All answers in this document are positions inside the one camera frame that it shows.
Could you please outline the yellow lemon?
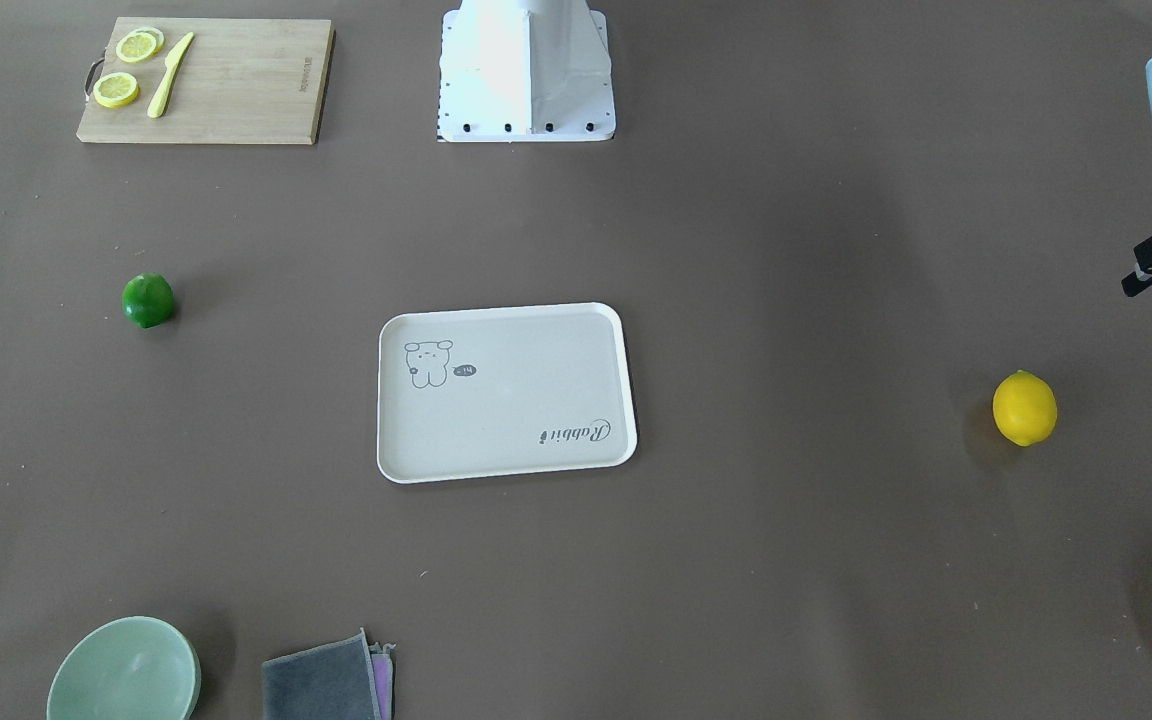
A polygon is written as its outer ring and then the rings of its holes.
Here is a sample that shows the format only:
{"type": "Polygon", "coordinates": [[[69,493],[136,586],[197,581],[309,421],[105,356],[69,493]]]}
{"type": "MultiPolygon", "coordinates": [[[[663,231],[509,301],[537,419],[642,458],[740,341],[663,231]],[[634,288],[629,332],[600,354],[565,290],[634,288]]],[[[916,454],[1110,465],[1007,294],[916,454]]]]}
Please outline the yellow lemon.
{"type": "Polygon", "coordinates": [[[998,432],[1018,447],[1046,441],[1059,419],[1056,397],[1048,384],[1025,370],[998,382],[991,410],[998,432]]]}

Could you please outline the green lime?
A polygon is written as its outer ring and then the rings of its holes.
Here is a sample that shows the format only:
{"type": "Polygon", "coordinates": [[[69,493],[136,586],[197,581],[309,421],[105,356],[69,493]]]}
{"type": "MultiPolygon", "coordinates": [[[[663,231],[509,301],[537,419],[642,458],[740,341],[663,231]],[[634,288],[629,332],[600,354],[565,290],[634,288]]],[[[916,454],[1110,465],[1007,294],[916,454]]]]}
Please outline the green lime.
{"type": "Polygon", "coordinates": [[[134,275],[122,291],[122,310],[129,323],[147,329],[168,323],[175,313],[175,295],[166,278],[157,273],[134,275]]]}

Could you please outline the beige rabbit tray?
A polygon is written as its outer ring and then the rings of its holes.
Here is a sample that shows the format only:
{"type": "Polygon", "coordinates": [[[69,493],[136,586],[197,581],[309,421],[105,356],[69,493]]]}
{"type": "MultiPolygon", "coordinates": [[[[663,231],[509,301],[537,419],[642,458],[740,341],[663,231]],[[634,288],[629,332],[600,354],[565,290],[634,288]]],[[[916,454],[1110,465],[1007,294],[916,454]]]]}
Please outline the beige rabbit tray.
{"type": "Polygon", "coordinates": [[[614,468],[636,448],[613,306],[406,313],[379,333],[376,461],[388,480],[614,468]]]}

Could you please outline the grey folded cloth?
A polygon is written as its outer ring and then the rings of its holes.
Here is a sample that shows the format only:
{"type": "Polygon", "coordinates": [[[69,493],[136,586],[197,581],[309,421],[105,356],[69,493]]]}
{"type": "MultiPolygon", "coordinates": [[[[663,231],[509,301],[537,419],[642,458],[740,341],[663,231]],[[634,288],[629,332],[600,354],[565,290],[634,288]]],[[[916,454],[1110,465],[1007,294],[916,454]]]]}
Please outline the grey folded cloth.
{"type": "Polygon", "coordinates": [[[361,629],[351,638],[262,664],[262,717],[392,719],[394,650],[361,629]]]}

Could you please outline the yellow plastic knife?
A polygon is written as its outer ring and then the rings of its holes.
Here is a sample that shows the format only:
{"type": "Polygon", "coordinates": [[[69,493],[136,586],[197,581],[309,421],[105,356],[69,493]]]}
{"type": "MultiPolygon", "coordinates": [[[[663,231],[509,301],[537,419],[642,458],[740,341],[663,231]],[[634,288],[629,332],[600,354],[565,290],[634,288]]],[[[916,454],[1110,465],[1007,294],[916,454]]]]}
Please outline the yellow plastic knife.
{"type": "Polygon", "coordinates": [[[196,32],[187,32],[175,45],[172,47],[165,58],[165,71],[159,85],[156,88],[154,94],[152,94],[150,103],[147,103],[147,118],[157,119],[162,118],[168,104],[170,103],[172,91],[174,88],[175,79],[177,79],[177,74],[180,65],[195,40],[196,32]]]}

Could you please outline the lemon slice upper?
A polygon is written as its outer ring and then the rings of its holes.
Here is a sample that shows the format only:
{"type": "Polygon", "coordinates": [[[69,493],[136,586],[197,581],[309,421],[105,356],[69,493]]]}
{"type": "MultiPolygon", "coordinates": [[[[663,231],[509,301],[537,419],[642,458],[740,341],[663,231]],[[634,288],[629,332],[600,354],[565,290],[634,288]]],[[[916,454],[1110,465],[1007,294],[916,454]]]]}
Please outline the lemon slice upper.
{"type": "Polygon", "coordinates": [[[115,55],[124,63],[141,63],[156,56],[165,44],[165,35],[156,26],[134,28],[132,31],[119,38],[115,55]]]}

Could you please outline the lemon slice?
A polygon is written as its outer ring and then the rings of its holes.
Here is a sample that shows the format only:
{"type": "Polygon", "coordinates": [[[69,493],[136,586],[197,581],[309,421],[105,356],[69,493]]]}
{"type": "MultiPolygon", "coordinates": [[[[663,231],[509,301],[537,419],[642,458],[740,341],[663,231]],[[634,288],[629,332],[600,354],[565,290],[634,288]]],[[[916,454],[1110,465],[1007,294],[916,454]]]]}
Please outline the lemon slice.
{"type": "Polygon", "coordinates": [[[165,44],[165,35],[156,26],[134,28],[132,31],[119,38],[115,55],[124,63],[141,63],[156,56],[165,44]]]}
{"type": "Polygon", "coordinates": [[[141,82],[132,73],[106,73],[93,82],[90,94],[101,108],[124,108],[141,96],[141,82]]]}

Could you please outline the lemon slice lower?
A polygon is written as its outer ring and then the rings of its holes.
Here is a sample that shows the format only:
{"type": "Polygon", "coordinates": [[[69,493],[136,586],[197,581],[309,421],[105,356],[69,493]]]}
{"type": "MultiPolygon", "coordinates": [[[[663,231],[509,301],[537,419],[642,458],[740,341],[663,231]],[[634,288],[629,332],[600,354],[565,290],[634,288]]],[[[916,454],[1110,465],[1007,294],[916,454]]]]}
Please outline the lemon slice lower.
{"type": "Polygon", "coordinates": [[[124,108],[141,96],[141,82],[132,73],[106,73],[93,82],[90,94],[101,108],[124,108]]]}

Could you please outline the mint green bowl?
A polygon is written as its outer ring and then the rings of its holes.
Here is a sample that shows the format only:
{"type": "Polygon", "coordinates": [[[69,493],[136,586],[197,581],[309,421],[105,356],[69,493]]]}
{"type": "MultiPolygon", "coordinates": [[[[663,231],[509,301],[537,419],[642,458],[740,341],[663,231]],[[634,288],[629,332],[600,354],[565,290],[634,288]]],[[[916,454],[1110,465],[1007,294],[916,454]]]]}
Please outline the mint green bowl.
{"type": "Polygon", "coordinates": [[[58,667],[47,719],[189,719],[200,697],[200,661],[174,626],[120,617],[88,634],[58,667]]]}

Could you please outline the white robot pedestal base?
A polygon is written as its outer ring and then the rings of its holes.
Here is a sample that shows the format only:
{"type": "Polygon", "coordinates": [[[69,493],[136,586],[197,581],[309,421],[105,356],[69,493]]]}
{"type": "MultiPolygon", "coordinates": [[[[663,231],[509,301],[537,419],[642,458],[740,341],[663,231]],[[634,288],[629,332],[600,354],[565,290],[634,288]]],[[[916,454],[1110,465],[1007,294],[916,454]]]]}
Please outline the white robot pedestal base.
{"type": "Polygon", "coordinates": [[[444,14],[439,69],[440,142],[616,135],[607,18],[585,1],[462,1],[444,14]]]}

